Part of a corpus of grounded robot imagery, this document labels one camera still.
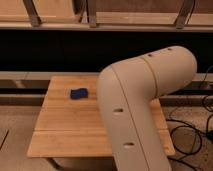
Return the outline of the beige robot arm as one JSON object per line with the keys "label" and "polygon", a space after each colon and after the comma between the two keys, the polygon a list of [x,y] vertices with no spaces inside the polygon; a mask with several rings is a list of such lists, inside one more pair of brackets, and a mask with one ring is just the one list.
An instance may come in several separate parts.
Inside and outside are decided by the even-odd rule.
{"label": "beige robot arm", "polygon": [[97,99],[118,171],[172,171],[150,101],[187,86],[197,72],[192,52],[172,46],[107,66]]}

